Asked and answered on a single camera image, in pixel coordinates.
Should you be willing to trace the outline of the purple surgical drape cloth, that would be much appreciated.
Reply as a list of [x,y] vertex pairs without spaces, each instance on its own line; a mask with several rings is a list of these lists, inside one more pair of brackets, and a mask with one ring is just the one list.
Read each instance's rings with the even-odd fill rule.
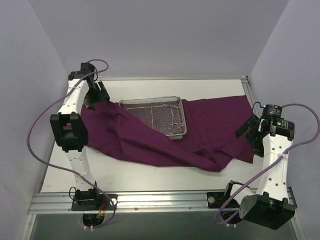
[[182,102],[186,134],[171,140],[118,103],[99,102],[83,107],[81,118],[88,130],[88,146],[121,161],[156,167],[195,167],[220,172],[231,160],[253,162],[254,150],[236,130],[252,115],[246,96]]

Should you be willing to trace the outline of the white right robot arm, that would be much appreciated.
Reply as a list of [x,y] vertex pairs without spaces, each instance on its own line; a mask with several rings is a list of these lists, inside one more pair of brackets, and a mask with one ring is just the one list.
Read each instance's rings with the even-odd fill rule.
[[282,118],[282,111],[279,105],[267,104],[259,120],[253,116],[236,131],[239,137],[251,128],[245,138],[263,158],[263,164],[256,192],[244,183],[231,180],[227,184],[222,193],[222,208],[239,206],[234,213],[221,214],[227,225],[245,220],[277,230],[295,215],[296,208],[290,204],[287,191],[287,149],[293,146],[295,124]]

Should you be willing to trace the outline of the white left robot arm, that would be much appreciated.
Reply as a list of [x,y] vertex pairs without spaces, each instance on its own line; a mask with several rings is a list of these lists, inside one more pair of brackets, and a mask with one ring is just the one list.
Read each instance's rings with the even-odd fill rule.
[[67,96],[56,114],[50,116],[50,125],[56,144],[66,154],[75,178],[73,201],[88,209],[100,206],[101,195],[87,157],[89,132],[81,117],[82,107],[95,109],[95,104],[109,102],[110,96],[101,81],[95,79],[97,68],[92,60],[80,64],[79,71],[68,76]]

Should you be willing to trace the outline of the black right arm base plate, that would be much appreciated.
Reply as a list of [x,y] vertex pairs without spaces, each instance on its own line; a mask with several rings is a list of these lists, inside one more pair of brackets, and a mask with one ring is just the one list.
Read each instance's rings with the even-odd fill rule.
[[[206,193],[207,206],[209,209],[219,209],[228,198],[229,196],[225,196],[225,193],[223,191],[213,191]],[[239,206],[240,205],[234,199],[232,199],[225,208],[233,209],[239,208]]]

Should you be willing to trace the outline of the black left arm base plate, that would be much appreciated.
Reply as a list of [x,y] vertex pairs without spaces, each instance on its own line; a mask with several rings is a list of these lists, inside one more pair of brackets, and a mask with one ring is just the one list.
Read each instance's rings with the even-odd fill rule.
[[89,193],[88,191],[76,192],[71,205],[71,210],[74,212],[83,211],[111,211],[117,208],[117,203],[114,201],[114,206],[107,197],[100,193]]

